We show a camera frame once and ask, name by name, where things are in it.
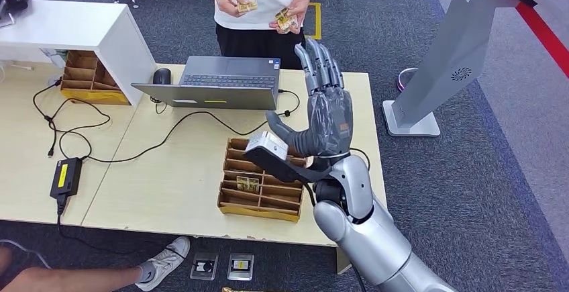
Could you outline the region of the person's left hand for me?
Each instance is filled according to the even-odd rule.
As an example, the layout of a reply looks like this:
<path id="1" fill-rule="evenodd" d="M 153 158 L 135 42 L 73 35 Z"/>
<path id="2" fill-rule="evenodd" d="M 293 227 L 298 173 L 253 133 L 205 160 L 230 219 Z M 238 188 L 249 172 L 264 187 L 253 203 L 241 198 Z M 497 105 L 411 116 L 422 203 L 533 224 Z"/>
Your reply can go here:
<path id="1" fill-rule="evenodd" d="M 293 0 L 286 8 L 281 9 L 276 15 L 275 20 L 269 23 L 269 27 L 276 30 L 279 34 L 301 34 L 301 28 L 309 0 Z"/>

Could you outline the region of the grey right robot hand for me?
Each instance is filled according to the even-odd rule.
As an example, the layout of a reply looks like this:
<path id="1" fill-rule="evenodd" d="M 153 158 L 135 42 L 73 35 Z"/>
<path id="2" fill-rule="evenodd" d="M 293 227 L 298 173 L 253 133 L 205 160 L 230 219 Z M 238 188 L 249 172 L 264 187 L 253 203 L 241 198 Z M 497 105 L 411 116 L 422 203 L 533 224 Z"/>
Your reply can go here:
<path id="1" fill-rule="evenodd" d="M 295 45 L 307 88 L 308 128 L 296 131 L 273 111 L 266 113 L 272 132 L 302 157 L 348 154 L 353 137 L 352 98 L 344 89 L 339 65 L 321 43 L 307 37 L 306 46 Z"/>

